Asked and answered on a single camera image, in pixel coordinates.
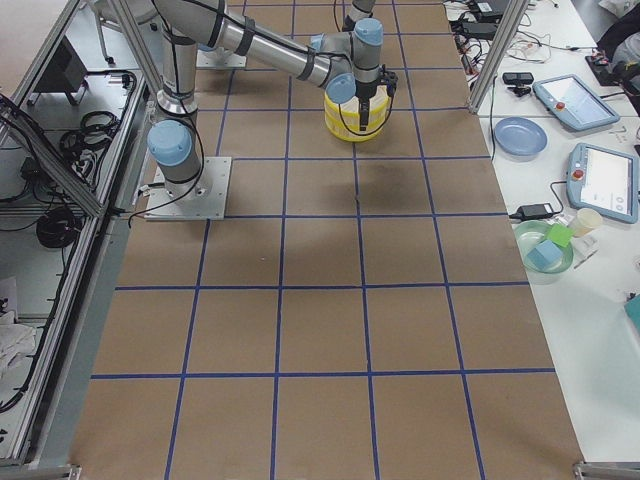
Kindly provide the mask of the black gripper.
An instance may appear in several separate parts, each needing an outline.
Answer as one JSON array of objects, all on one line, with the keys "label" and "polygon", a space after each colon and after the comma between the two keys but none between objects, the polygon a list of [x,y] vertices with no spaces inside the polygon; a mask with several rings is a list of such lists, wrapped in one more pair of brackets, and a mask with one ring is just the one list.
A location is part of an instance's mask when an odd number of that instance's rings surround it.
[{"label": "black gripper", "polygon": [[378,87],[384,86],[393,97],[397,89],[398,76],[388,70],[385,65],[377,65],[370,69],[355,68],[356,93],[359,98],[358,115],[359,130],[366,131],[369,126],[370,99],[377,94]]}]

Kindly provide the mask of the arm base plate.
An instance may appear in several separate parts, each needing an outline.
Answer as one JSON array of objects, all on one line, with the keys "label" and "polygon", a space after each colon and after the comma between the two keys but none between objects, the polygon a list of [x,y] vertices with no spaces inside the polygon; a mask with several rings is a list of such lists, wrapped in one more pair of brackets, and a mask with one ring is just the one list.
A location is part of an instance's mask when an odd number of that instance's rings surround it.
[{"label": "arm base plate", "polygon": [[199,179],[190,184],[166,183],[159,167],[150,191],[144,218],[157,221],[223,220],[232,169],[231,157],[204,159]]}]

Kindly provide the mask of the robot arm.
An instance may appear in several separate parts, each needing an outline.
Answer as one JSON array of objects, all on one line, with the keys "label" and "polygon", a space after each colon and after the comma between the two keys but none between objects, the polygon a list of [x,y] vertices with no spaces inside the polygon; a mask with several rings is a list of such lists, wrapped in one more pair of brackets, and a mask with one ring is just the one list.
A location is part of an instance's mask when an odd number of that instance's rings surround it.
[{"label": "robot arm", "polygon": [[380,63],[384,31],[373,17],[373,1],[354,1],[341,30],[316,35],[308,46],[229,10],[224,1],[155,1],[153,5],[164,22],[163,86],[157,103],[170,119],[197,113],[197,50],[205,46],[254,58],[322,88],[340,116],[344,105],[357,100],[357,125],[345,128],[352,140],[377,134],[387,122],[374,118],[371,99],[384,85],[392,105],[397,76]]},{"label": "robot arm", "polygon": [[352,0],[341,30],[343,32],[353,31],[358,21],[371,18],[374,6],[375,0]]}]

